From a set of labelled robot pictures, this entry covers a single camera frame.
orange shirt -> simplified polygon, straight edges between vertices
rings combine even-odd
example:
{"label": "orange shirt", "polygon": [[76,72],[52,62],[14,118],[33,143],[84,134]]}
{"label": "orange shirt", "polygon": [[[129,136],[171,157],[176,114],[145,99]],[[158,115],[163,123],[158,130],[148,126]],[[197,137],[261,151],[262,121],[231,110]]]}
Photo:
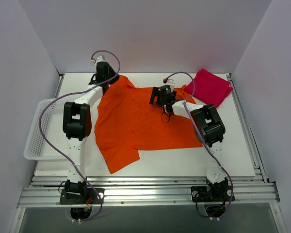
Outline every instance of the orange shirt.
{"label": "orange shirt", "polygon": [[[189,96],[184,88],[175,88],[177,99]],[[162,116],[162,108],[149,104],[151,93],[152,87],[136,88],[121,76],[101,98],[95,136],[110,173],[137,161],[138,150],[202,146],[189,119],[171,116],[168,123],[162,122],[168,117]]]}

white table surface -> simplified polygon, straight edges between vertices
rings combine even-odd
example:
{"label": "white table surface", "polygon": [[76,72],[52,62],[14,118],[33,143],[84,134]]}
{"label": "white table surface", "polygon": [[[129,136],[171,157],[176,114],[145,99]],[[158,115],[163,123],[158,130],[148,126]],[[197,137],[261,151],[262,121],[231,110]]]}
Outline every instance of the white table surface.
{"label": "white table surface", "polygon": [[[161,86],[163,78],[169,74],[138,74],[124,73],[136,87]],[[226,80],[225,74],[216,74]],[[67,73],[65,74],[59,96],[83,91],[92,74]],[[174,76],[176,87],[188,84],[191,80],[183,74]],[[92,107],[92,118],[96,119],[98,102]],[[223,166],[233,177],[253,177],[255,175],[249,150],[243,135],[235,103],[230,94],[218,108],[219,115],[226,127],[223,140]],[[207,164],[210,156],[204,148],[172,149],[172,150],[139,150],[140,159],[114,174],[110,174],[102,154],[95,142],[95,134],[90,135],[87,146],[86,174],[87,176],[145,176],[145,177],[185,177],[206,176]],[[39,161],[36,166],[36,176],[66,176],[68,161]]]}

white wall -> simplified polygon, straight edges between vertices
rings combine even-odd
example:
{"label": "white wall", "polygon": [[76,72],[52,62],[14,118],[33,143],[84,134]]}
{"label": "white wall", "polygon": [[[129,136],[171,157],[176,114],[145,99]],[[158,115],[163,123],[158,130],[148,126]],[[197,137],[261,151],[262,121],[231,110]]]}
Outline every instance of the white wall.
{"label": "white wall", "polygon": [[17,0],[0,0],[0,233],[8,232],[34,163],[23,149],[37,103],[58,74]]}
{"label": "white wall", "polygon": [[273,0],[234,82],[291,232],[291,0]]}
{"label": "white wall", "polygon": [[232,72],[271,0],[19,0],[59,72],[91,72],[115,52],[122,72]]}

pink cloth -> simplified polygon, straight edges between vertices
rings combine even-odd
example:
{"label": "pink cloth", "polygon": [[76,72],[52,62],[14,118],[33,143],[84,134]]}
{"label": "pink cloth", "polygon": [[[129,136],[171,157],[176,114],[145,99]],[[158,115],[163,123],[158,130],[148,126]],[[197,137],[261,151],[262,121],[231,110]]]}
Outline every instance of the pink cloth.
{"label": "pink cloth", "polygon": [[[212,103],[217,108],[223,100],[232,92],[230,82],[221,79],[205,69],[198,71],[194,78],[195,93],[194,97],[203,101],[205,104]],[[187,93],[193,92],[193,81],[184,89]]]}

white plastic basket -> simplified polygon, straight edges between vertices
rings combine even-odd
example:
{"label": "white plastic basket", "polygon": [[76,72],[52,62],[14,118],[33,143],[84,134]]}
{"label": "white plastic basket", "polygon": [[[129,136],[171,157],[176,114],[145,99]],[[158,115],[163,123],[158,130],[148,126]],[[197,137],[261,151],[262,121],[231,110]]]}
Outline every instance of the white plastic basket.
{"label": "white plastic basket", "polygon": [[[54,99],[41,101],[32,120],[29,135],[27,138],[24,157],[31,160],[65,160],[65,158],[55,151],[48,143],[43,139],[39,131],[39,117],[42,110]],[[68,98],[64,98],[54,104],[52,104],[44,113],[42,118],[42,130],[47,139],[63,153],[67,154],[69,145],[68,139],[63,132],[63,113],[64,104],[69,101]]]}

